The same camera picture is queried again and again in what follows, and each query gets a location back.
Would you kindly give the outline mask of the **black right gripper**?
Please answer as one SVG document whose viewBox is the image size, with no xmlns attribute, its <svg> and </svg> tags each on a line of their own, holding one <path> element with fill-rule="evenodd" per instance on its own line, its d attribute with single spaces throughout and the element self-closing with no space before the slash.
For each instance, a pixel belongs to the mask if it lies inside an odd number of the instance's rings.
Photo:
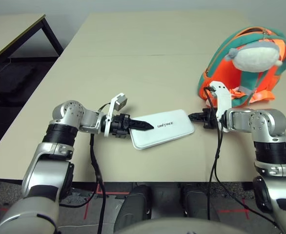
<svg viewBox="0 0 286 234">
<path fill-rule="evenodd" d="M 188 115 L 192 122 L 203 122 L 205 129 L 217 129 L 218 123 L 216 122 L 216 117 L 213 115 L 210 108 L 203 108 L 203 112 L 191 113 Z"/>
</svg>

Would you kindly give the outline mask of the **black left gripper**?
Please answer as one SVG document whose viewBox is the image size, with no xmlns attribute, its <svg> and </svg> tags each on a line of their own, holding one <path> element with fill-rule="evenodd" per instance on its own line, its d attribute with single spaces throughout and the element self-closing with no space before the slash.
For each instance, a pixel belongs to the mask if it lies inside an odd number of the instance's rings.
<svg viewBox="0 0 286 234">
<path fill-rule="evenodd" d="M 120 114 L 112 118 L 111 133 L 116 138 L 126 138 L 129 134 L 129 128 L 140 131 L 154 129 L 154 127 L 148 122 L 130 119 L 129 114 Z"/>
</svg>

